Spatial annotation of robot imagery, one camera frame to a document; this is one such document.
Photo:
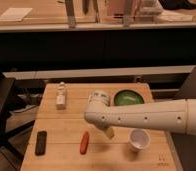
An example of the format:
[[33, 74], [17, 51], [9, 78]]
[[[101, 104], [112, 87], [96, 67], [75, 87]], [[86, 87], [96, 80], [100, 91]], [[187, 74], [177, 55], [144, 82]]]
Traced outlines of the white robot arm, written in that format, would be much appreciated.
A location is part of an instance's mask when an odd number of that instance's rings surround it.
[[103, 131], [118, 126], [196, 135], [196, 99], [110, 106], [109, 96], [96, 91], [90, 94], [84, 118]]

